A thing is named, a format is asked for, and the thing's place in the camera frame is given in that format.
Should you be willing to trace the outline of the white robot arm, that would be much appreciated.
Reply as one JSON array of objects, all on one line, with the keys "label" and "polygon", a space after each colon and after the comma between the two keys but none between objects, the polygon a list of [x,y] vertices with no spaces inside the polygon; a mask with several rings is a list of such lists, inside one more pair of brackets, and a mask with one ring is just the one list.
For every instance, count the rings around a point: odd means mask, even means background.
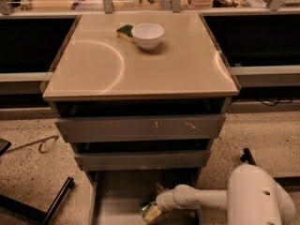
[{"label": "white robot arm", "polygon": [[157,186],[156,199],[144,205],[141,213],[149,222],[166,211],[202,206],[224,211],[228,225],[290,225],[296,215],[288,192],[265,170],[250,164],[232,171],[225,190]]}]

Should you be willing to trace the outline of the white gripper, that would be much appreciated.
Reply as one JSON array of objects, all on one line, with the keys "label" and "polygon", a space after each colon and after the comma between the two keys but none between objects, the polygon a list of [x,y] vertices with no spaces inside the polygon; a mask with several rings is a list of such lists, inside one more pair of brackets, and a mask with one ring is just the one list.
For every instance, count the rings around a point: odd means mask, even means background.
[{"label": "white gripper", "polygon": [[156,203],[152,203],[149,212],[145,217],[143,217],[146,222],[150,222],[159,217],[162,211],[173,210],[173,191],[171,189],[165,188],[160,183],[156,183],[156,191]]}]

